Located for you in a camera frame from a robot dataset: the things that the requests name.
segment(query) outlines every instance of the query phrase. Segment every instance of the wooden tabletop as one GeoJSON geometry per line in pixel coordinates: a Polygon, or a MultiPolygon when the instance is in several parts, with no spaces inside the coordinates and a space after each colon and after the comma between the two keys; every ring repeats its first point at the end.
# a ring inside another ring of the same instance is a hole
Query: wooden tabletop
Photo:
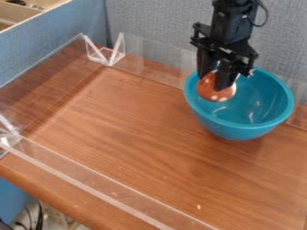
{"type": "MultiPolygon", "coordinates": [[[[224,230],[304,230],[307,132],[232,142],[199,125],[183,91],[88,61],[77,44],[0,91],[20,133],[224,230]]],[[[92,229],[155,229],[8,155],[0,175],[92,229]]]]}

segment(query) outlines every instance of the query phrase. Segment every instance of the teal bowl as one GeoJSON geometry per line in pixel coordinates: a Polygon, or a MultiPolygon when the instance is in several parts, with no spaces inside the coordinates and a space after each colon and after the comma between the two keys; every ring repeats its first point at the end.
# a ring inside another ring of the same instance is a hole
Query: teal bowl
{"type": "Polygon", "coordinates": [[[228,140],[250,140],[267,134],[290,116],[294,96],[286,83],[263,69],[236,81],[235,96],[226,102],[210,102],[196,92],[193,73],[184,85],[184,97],[207,130],[228,140]]]}

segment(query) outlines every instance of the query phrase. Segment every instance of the clear acrylic barrier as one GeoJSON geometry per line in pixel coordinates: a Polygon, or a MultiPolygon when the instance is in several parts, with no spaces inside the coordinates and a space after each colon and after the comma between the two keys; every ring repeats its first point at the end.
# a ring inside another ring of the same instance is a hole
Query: clear acrylic barrier
{"type": "MultiPolygon", "coordinates": [[[[127,43],[133,41],[132,37],[127,38],[127,43]]],[[[87,37],[79,35],[53,52],[51,58],[0,91],[3,156],[9,152],[157,229],[216,229],[201,220],[184,214],[181,210],[151,198],[77,160],[63,155],[61,152],[57,153],[45,147],[45,139],[37,142],[44,131],[57,129],[56,125],[65,118],[67,111],[75,108],[84,98],[96,97],[95,88],[88,89],[87,87],[97,81],[103,65],[112,62],[116,68],[123,69],[124,66],[128,66],[128,57],[135,54],[129,53],[131,47],[127,46],[127,43],[124,56],[123,53],[113,55],[108,49],[95,49],[87,37]],[[97,63],[89,61],[88,57],[93,58],[97,63]]],[[[173,49],[171,52],[173,55],[180,55],[181,51],[173,49]]],[[[172,70],[176,69],[173,66],[159,65],[157,62],[147,61],[143,57],[133,56],[132,63],[135,72],[129,71],[131,73],[137,72],[149,79],[155,78],[156,73],[160,73],[164,84],[183,87],[187,72],[177,70],[172,74],[172,70]],[[140,68],[136,63],[140,61],[144,65],[141,72],[137,72],[140,68]]],[[[79,119],[75,122],[84,124],[85,120],[79,119]]]]}

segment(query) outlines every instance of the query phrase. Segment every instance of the orange object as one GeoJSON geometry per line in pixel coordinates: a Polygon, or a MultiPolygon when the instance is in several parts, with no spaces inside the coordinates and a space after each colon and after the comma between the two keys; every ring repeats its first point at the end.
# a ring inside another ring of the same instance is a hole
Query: orange object
{"type": "Polygon", "coordinates": [[[206,77],[199,81],[196,85],[196,90],[199,95],[211,102],[224,102],[232,98],[236,93],[236,84],[232,87],[216,91],[215,90],[215,80],[216,72],[211,72],[206,77]]]}

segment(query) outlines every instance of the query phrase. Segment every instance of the black cable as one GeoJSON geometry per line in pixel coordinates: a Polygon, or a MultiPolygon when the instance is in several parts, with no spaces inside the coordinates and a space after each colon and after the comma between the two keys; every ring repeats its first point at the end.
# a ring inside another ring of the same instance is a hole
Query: black cable
{"type": "Polygon", "coordinates": [[[252,26],[255,26],[255,27],[263,27],[263,26],[266,25],[266,23],[267,23],[267,20],[268,20],[268,17],[270,17],[270,12],[268,12],[268,9],[267,9],[267,7],[266,7],[266,5],[264,5],[264,3],[263,3],[262,0],[255,0],[255,2],[260,5],[260,7],[262,7],[262,8],[264,9],[264,11],[266,11],[266,20],[264,20],[264,22],[263,22],[262,24],[256,24],[256,23],[254,22],[254,20],[251,19],[248,13],[246,14],[246,16],[247,16],[247,19],[248,19],[248,21],[250,21],[250,23],[251,23],[252,26]]]}
{"type": "Polygon", "coordinates": [[[28,216],[29,216],[29,230],[32,230],[32,229],[33,229],[33,228],[32,228],[32,217],[31,217],[31,213],[29,213],[29,210],[28,210],[27,207],[25,207],[25,210],[27,210],[28,216]]]}
{"type": "Polygon", "coordinates": [[[23,224],[23,223],[20,223],[20,222],[15,222],[15,224],[16,224],[17,226],[21,226],[21,227],[24,228],[24,230],[29,230],[29,229],[24,226],[24,224],[23,224]]]}
{"type": "Polygon", "coordinates": [[[41,208],[40,202],[39,202],[39,205],[40,205],[40,211],[39,211],[37,224],[36,224],[35,230],[43,230],[43,208],[41,208]]]}

